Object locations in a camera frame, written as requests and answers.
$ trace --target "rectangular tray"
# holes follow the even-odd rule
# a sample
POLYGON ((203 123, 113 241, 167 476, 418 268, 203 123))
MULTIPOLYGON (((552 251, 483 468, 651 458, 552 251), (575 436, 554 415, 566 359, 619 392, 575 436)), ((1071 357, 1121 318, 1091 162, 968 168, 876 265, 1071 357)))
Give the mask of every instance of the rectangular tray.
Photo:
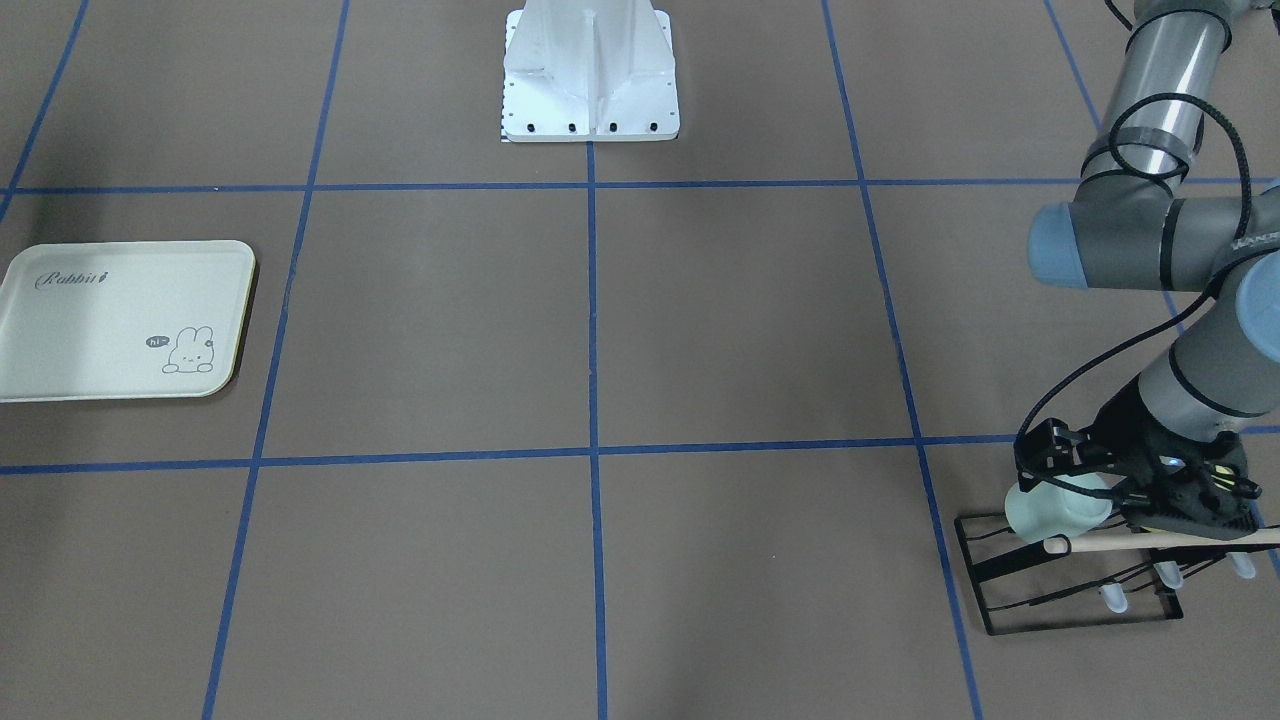
POLYGON ((28 247, 0 283, 0 402, 218 392, 255 266, 236 240, 28 247))

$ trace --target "white plate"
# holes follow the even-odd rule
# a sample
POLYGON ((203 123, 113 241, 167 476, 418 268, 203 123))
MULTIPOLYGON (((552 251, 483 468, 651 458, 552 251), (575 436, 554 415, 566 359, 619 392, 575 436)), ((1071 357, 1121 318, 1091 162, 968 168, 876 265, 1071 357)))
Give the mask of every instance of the white plate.
POLYGON ((255 264, 236 240, 28 247, 0 284, 0 402, 218 392, 255 264))

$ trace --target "blue joint cap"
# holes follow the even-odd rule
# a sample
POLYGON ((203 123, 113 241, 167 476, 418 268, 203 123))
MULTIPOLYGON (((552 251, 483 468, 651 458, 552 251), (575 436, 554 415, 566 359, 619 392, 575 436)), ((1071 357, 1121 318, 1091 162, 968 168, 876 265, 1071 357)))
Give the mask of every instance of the blue joint cap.
POLYGON ((1249 268, 1235 293, 1235 316, 1253 347, 1280 363, 1280 252, 1249 268))
POLYGON ((1036 214, 1027 238, 1027 261, 1042 283, 1087 288, 1080 249, 1075 243, 1071 209, 1066 202, 1046 205, 1036 214))

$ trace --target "rabbit face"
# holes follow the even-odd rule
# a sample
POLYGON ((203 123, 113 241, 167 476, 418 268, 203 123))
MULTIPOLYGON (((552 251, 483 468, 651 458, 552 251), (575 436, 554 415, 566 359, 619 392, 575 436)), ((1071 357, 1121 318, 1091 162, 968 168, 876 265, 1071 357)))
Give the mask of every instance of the rabbit face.
POLYGON ((183 328, 174 341, 165 373, 210 373, 214 369, 214 329, 183 328))

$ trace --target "silver metal tube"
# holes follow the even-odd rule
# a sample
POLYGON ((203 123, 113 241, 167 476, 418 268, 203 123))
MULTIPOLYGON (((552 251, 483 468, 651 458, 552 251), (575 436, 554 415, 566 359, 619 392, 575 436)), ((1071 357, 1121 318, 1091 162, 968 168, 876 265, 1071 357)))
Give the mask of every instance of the silver metal tube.
MULTIPOLYGON (((1160 92, 1207 97, 1226 41, 1226 28, 1207 13, 1172 13, 1142 27, 1129 47, 1100 137, 1105 141, 1116 118, 1144 97, 1160 92)), ((1134 113, 1125 127, 1165 131, 1192 147, 1201 115, 1199 108, 1187 102, 1153 102, 1134 113)), ((1165 173, 1178 167, 1172 155, 1155 147, 1126 145, 1121 154, 1132 165, 1147 173, 1165 173)), ((1082 178, 1119 168, 1111 155, 1103 152, 1089 161, 1082 178)), ((1175 188, 1180 178, 1174 177, 1166 182, 1170 188, 1175 188)))

